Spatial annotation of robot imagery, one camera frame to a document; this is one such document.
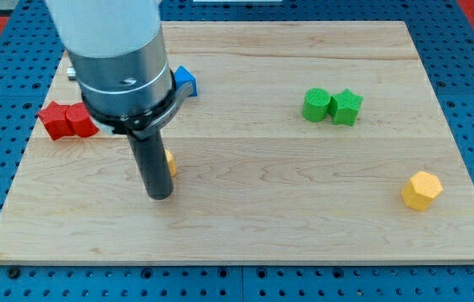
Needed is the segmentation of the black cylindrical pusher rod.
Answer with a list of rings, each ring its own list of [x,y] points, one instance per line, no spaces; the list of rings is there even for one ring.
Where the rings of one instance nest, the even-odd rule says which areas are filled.
[[[128,141],[148,196],[154,200],[170,197],[174,186],[160,132],[147,138],[129,134]]]

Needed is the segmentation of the black clamp ring mount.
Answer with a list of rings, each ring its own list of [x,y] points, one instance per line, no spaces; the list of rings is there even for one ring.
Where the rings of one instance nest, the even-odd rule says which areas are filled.
[[[136,138],[147,138],[166,126],[177,114],[185,99],[193,92],[193,86],[189,82],[177,89],[174,73],[171,75],[173,76],[173,87],[165,99],[156,106],[142,110],[135,115],[102,112],[95,108],[93,98],[85,93],[81,94],[82,101],[91,115],[92,122],[103,132],[119,135],[132,134]]]

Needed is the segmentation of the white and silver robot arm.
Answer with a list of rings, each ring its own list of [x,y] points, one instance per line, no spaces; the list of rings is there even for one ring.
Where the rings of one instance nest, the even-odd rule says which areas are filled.
[[[46,0],[91,120],[125,135],[148,196],[174,191],[161,130],[194,92],[169,65],[155,0]]]

